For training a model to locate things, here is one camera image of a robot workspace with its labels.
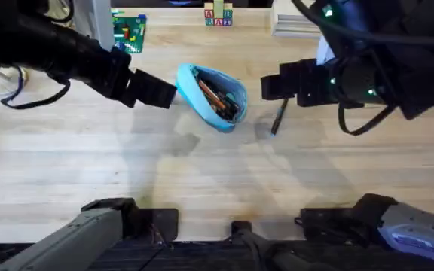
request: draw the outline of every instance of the wooden surface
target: wooden surface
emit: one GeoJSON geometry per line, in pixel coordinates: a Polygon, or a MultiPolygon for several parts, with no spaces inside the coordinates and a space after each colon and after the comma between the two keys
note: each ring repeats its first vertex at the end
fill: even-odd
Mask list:
{"type": "MultiPolygon", "coordinates": [[[[80,82],[58,103],[28,111],[0,105],[0,242],[35,242],[93,199],[131,196],[141,207],[180,210],[179,239],[222,239],[236,219],[274,238],[297,233],[305,206],[351,206],[381,193],[434,212],[434,109],[408,122],[399,112],[370,133],[338,126],[337,107],[261,100],[259,78],[314,57],[317,41],[271,37],[268,10],[236,9],[235,26],[205,27],[196,10],[132,10],[149,17],[133,67],[174,82],[193,62],[241,80],[249,110],[233,133],[216,132],[177,97],[170,110],[125,108],[80,82]]],[[[60,86],[32,73],[24,97],[60,86]]],[[[379,108],[350,112],[351,126],[379,108]]]]}

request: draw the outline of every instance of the white book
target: white book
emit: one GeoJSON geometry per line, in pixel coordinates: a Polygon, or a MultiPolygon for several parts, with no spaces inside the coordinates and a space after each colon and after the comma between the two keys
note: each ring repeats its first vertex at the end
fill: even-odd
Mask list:
{"type": "MultiPolygon", "coordinates": [[[[312,0],[304,0],[309,6],[312,0]]],[[[274,0],[270,10],[270,30],[272,35],[318,38],[321,36],[319,28],[304,17],[291,0],[274,0]]]]}

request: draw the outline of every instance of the pen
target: pen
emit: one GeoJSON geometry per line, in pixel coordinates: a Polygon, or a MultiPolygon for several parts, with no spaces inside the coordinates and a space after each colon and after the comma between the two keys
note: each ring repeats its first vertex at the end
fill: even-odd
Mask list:
{"type": "Polygon", "coordinates": [[[284,111],[286,110],[288,101],[289,99],[284,99],[283,105],[280,106],[279,111],[277,112],[276,120],[272,124],[272,129],[270,130],[270,134],[273,136],[277,134],[277,130],[279,129],[280,122],[283,120],[284,111]]]}

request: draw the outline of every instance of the cable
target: cable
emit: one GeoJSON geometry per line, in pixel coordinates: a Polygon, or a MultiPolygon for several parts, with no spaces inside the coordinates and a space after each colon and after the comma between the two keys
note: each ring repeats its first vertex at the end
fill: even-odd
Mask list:
{"type": "Polygon", "coordinates": [[[147,265],[149,265],[154,259],[155,259],[155,257],[157,257],[162,251],[163,251],[163,249],[164,249],[165,247],[162,247],[161,249],[159,249],[159,250],[157,250],[157,252],[155,252],[151,257],[150,257],[150,259],[148,259],[143,265],[142,265],[142,267],[140,267],[139,269],[138,269],[138,271],[143,271],[144,270],[144,268],[146,268],[147,267],[147,265]]]}
{"type": "Polygon", "coordinates": [[[49,17],[46,15],[42,15],[43,17],[45,17],[46,19],[50,20],[51,22],[54,23],[67,23],[70,20],[73,19],[73,16],[75,14],[75,3],[73,2],[74,0],[66,0],[68,2],[68,15],[66,15],[66,17],[64,18],[53,18],[53,17],[49,17]]]}
{"type": "Polygon", "coordinates": [[[54,103],[57,100],[61,99],[61,97],[63,97],[68,92],[68,90],[71,86],[71,83],[68,79],[52,78],[58,84],[62,84],[64,86],[59,92],[57,92],[52,97],[46,98],[46,99],[43,99],[40,101],[36,101],[36,102],[28,102],[28,103],[22,104],[22,105],[10,105],[9,102],[13,101],[14,98],[16,98],[18,95],[20,95],[21,90],[23,90],[23,86],[24,86],[23,71],[21,70],[21,68],[19,66],[14,66],[14,68],[19,73],[18,88],[9,97],[6,97],[6,98],[1,100],[1,104],[5,105],[9,108],[12,108],[12,109],[23,110],[23,109],[30,109],[30,108],[35,108],[38,106],[43,106],[43,105],[49,105],[49,104],[54,103]]]}
{"type": "Polygon", "coordinates": [[[434,46],[434,37],[427,36],[404,36],[404,35],[387,35],[373,34],[363,31],[348,29],[347,27],[339,26],[338,24],[329,22],[319,15],[312,12],[302,0],[292,0],[296,8],[311,22],[319,27],[337,32],[348,38],[370,41],[378,44],[406,44],[420,46],[434,46]]]}

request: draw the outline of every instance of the blue pouch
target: blue pouch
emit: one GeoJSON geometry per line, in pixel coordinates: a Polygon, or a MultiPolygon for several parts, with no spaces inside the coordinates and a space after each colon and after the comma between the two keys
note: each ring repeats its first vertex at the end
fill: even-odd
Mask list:
{"type": "Polygon", "coordinates": [[[246,115],[246,88],[239,81],[223,72],[200,65],[181,64],[177,71],[176,86],[180,95],[182,95],[200,117],[220,132],[232,132],[235,125],[242,121],[246,115]],[[219,86],[227,97],[237,103],[239,111],[235,114],[233,120],[222,119],[213,111],[195,79],[194,71],[198,71],[199,78],[219,86]]]}

